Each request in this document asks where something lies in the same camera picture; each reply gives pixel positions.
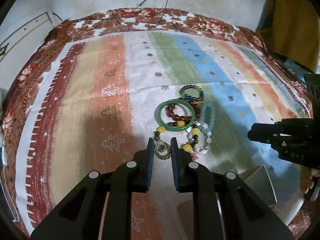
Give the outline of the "right hand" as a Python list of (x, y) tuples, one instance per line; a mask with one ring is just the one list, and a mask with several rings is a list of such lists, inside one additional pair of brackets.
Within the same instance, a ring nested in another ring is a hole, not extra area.
[(313, 188), (313, 177), (319, 177), (320, 170), (310, 169), (304, 166), (300, 167), (300, 189), (304, 194)]

